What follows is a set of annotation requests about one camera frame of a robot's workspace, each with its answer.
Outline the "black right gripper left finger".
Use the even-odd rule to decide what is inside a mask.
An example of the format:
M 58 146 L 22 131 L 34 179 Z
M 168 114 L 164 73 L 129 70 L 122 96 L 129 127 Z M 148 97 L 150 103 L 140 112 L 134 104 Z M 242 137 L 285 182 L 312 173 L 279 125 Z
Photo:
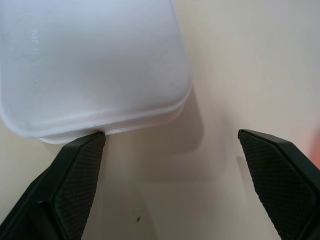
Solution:
M 91 212 L 104 132 L 64 145 L 0 225 L 2 240 L 80 240 Z

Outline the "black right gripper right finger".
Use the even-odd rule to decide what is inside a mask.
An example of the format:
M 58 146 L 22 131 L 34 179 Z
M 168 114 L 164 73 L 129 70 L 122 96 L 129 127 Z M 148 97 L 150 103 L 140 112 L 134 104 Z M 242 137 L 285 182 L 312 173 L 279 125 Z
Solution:
M 290 141 L 241 129 L 237 135 L 258 195 L 283 240 L 320 238 L 320 170 Z

